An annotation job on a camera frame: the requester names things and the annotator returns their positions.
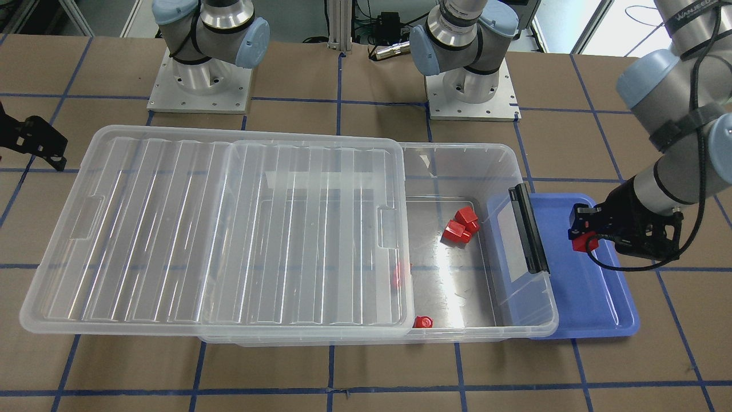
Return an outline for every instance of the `table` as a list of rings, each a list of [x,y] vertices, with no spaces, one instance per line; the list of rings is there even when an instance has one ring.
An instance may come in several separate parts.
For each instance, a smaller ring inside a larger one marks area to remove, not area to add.
[[[0,149],[0,410],[732,410],[732,191],[710,200],[679,261],[627,274],[641,327],[626,339],[242,348],[26,332],[20,305],[86,146],[105,125],[503,143],[533,190],[598,201],[658,157],[614,90],[632,59],[511,53],[523,119],[485,123],[429,121],[424,80],[408,57],[371,62],[358,45],[343,57],[286,43],[272,43],[256,70],[246,117],[152,114],[164,50],[146,39],[0,40],[8,114],[40,115],[69,139],[62,173]],[[694,215],[690,207],[686,233]]]

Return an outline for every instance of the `bin bottom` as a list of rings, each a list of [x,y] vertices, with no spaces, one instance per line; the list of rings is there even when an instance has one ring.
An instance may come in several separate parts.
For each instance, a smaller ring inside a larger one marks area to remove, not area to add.
[[[442,232],[474,199],[407,197],[409,257],[417,316],[432,318],[434,328],[496,326],[492,276],[482,227],[468,244],[443,240]]]

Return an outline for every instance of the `metal mounting plate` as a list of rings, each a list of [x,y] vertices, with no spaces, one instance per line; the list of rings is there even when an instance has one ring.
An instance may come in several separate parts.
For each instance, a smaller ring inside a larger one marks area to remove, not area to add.
[[[434,120],[479,120],[485,122],[512,122],[521,118],[516,93],[506,60],[499,69],[501,83],[492,99],[485,103],[465,103],[449,98],[442,78],[445,73],[425,77],[427,99],[430,102],[430,118]]]
[[[213,95],[194,95],[177,84],[172,73],[172,59],[165,57],[157,72],[155,85],[150,92],[147,109],[162,113],[224,113],[245,114],[249,101],[252,69],[231,66],[231,80],[221,92]]]

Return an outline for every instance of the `bin handle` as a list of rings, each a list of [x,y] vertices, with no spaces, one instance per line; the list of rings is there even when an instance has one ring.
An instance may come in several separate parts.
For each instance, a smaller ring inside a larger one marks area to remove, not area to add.
[[[508,192],[511,196],[511,205],[529,273],[549,272],[549,264],[547,264],[537,220],[534,217],[534,208],[529,199],[528,187],[525,183],[519,183],[515,187],[509,188]]]

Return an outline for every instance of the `plastic lid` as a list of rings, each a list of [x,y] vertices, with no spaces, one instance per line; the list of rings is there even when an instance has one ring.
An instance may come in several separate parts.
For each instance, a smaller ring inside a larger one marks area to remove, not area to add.
[[[403,336],[408,255],[393,140],[108,126],[20,318],[71,334]]]
[[[154,0],[152,15],[158,26],[178,21],[198,7],[198,0]]]
[[[721,116],[709,133],[709,157],[717,174],[732,185],[732,114]]]
[[[417,26],[409,33],[409,48],[411,50],[414,65],[424,76],[436,76],[440,74],[440,65],[437,62],[437,55],[432,46],[432,40],[427,36],[425,28]]]
[[[236,65],[247,69],[257,67],[262,62],[268,46],[269,23],[263,18],[257,17],[247,29],[242,44],[239,45]]]
[[[616,90],[628,108],[640,103],[680,61],[668,50],[656,50],[630,65],[618,78]]]
[[[480,20],[492,32],[513,38],[518,33],[518,16],[509,5],[490,0],[485,5]]]

